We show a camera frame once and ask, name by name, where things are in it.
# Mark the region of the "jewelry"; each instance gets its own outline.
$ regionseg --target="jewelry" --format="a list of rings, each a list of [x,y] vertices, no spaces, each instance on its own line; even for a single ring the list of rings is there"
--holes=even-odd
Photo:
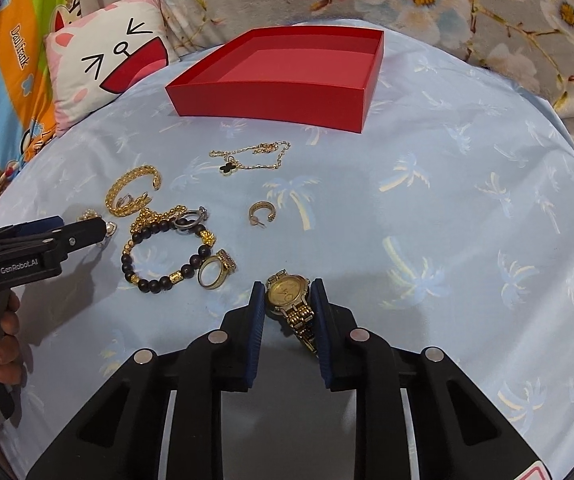
[[[217,262],[220,265],[220,273],[213,283],[204,283],[202,281],[202,271],[212,263]],[[227,279],[227,276],[236,272],[236,263],[231,256],[224,249],[219,250],[214,256],[210,256],[203,261],[198,271],[198,283],[202,288],[213,290],[218,288]]]
[[[256,164],[255,166],[245,166],[239,160],[236,160],[234,155],[238,153],[248,152],[252,150],[252,153],[256,155],[257,153],[273,153],[278,148],[282,146],[278,158],[275,164]],[[220,171],[224,175],[230,175],[236,170],[277,170],[282,164],[282,156],[291,147],[291,144],[286,140],[279,140],[278,142],[261,142],[257,146],[247,146],[246,148],[240,148],[239,150],[233,150],[231,152],[217,152],[212,150],[209,152],[209,156],[221,156],[225,159],[225,165],[220,167]]]
[[[122,263],[122,272],[125,275],[125,280],[138,286],[141,292],[151,292],[157,294],[161,290],[170,290],[176,283],[182,282],[184,279],[192,278],[196,269],[202,266],[205,259],[211,256],[211,248],[216,242],[215,235],[207,231],[204,225],[196,224],[193,227],[188,225],[191,223],[187,218],[177,219],[174,215],[178,210],[185,210],[184,206],[176,206],[167,213],[155,213],[148,208],[143,208],[141,214],[131,226],[131,240],[129,240],[122,250],[120,262]],[[144,219],[150,219],[151,222],[144,223]],[[169,230],[189,231],[194,233],[197,237],[202,239],[202,245],[198,248],[197,254],[193,254],[189,258],[189,263],[184,264],[180,269],[171,272],[168,276],[161,276],[157,280],[145,280],[137,275],[133,270],[133,257],[131,256],[132,249],[151,235],[159,232],[166,232]]]
[[[268,209],[269,216],[267,216],[267,221],[273,222],[276,218],[276,208],[273,206],[271,202],[256,202],[253,206],[249,208],[249,223],[251,225],[261,225],[264,227],[264,224],[259,221],[258,217],[255,215],[255,212],[259,209]]]
[[[315,354],[316,340],[311,327],[314,311],[307,304],[309,280],[283,269],[270,277],[266,286],[270,309],[284,316],[296,337]]]
[[[98,218],[98,217],[102,218],[102,216],[100,216],[96,211],[94,211],[94,209],[87,209],[77,218],[77,221],[82,222],[84,220],[90,220],[91,218]],[[116,222],[105,221],[105,223],[107,224],[107,234],[104,236],[104,238],[107,239],[113,236],[113,234],[118,229],[118,225],[116,224]]]
[[[143,193],[141,196],[135,199],[130,194],[128,194],[126,196],[120,197],[118,202],[116,202],[115,207],[113,206],[113,201],[116,200],[118,193],[123,187],[125,187],[132,180],[136,180],[137,178],[148,174],[154,176],[154,189],[160,189],[162,178],[160,177],[158,170],[153,166],[139,166],[134,168],[133,170],[125,173],[113,184],[113,186],[111,186],[110,190],[107,192],[107,196],[105,197],[104,204],[112,215],[118,217],[129,216],[134,214],[136,211],[141,210],[144,208],[144,206],[151,202],[151,199],[147,193]]]

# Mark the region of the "finger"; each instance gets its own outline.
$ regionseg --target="finger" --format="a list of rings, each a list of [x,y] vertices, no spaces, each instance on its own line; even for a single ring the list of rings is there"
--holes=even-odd
[[[11,291],[11,294],[9,295],[9,303],[7,304],[7,308],[12,312],[15,312],[20,308],[20,300],[14,291]]]
[[[0,365],[0,383],[20,384],[22,380],[22,366],[18,363]]]
[[[0,340],[0,365],[6,365],[20,355],[20,344],[15,337],[4,336]]]
[[[5,334],[16,335],[20,330],[20,321],[14,312],[4,311],[3,317],[0,318],[0,326]]]

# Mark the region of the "red box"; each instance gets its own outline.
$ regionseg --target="red box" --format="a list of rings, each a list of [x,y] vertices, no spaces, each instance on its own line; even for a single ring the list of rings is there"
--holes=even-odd
[[[256,28],[166,86],[181,116],[289,121],[362,132],[384,51],[381,30]]]

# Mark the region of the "metal screw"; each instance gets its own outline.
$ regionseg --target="metal screw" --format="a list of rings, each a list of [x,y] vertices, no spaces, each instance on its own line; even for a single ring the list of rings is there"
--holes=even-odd
[[[138,350],[133,355],[133,360],[137,362],[139,365],[146,365],[151,359],[154,358],[154,355],[151,350]]]
[[[208,335],[209,342],[214,344],[224,343],[228,339],[228,334],[224,330],[214,330]]]
[[[424,354],[426,355],[427,359],[429,359],[429,361],[433,361],[434,363],[439,363],[445,358],[444,352],[435,346],[427,348],[424,351]]]
[[[363,328],[354,328],[351,332],[349,332],[349,337],[354,341],[364,342],[369,340],[369,332]]]

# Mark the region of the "pillow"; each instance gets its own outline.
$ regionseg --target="pillow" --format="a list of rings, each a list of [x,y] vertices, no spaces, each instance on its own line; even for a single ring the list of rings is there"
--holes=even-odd
[[[57,135],[176,60],[159,0],[122,0],[45,38]]]

